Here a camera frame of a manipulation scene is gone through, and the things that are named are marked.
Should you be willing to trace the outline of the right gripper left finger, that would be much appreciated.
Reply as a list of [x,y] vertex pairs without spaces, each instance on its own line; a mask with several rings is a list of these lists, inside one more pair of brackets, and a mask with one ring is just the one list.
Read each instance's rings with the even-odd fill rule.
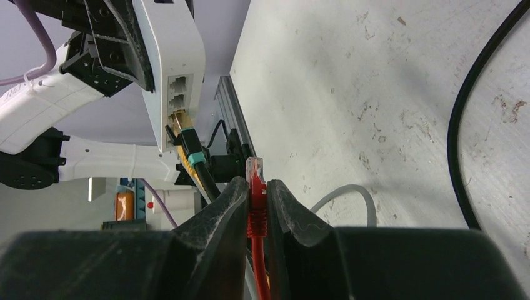
[[2,299],[242,299],[249,184],[171,231],[40,231],[1,256]]

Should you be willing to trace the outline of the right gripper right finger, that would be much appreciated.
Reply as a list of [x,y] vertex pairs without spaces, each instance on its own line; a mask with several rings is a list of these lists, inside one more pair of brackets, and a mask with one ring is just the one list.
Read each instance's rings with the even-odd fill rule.
[[479,231],[332,227],[280,180],[267,204],[273,299],[526,299]]

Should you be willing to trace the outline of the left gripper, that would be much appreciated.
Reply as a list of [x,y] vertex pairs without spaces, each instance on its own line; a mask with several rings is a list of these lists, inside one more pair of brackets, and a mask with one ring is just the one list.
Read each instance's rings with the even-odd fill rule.
[[[131,83],[154,91],[154,74],[149,62],[139,21],[132,1],[14,1],[43,46],[47,61],[27,73],[12,77],[9,84],[36,79],[51,72],[71,74],[106,97]],[[66,43],[64,60],[52,54],[52,42],[38,14],[61,21],[74,30]]]

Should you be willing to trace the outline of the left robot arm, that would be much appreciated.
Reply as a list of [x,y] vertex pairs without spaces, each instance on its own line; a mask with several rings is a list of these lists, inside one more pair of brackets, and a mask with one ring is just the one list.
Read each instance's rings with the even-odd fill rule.
[[[178,129],[197,118],[206,55],[191,1],[16,1],[47,61],[1,96],[1,182],[44,189],[81,178],[179,176]],[[85,106],[135,84],[156,144],[59,130]]]

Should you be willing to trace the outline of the white network switch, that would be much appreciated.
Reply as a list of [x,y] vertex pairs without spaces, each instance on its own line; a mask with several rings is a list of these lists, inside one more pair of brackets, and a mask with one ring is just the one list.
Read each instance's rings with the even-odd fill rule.
[[166,126],[184,111],[196,119],[206,66],[203,39],[186,1],[134,1],[134,12],[154,78],[154,91],[143,91],[157,146],[173,149]]

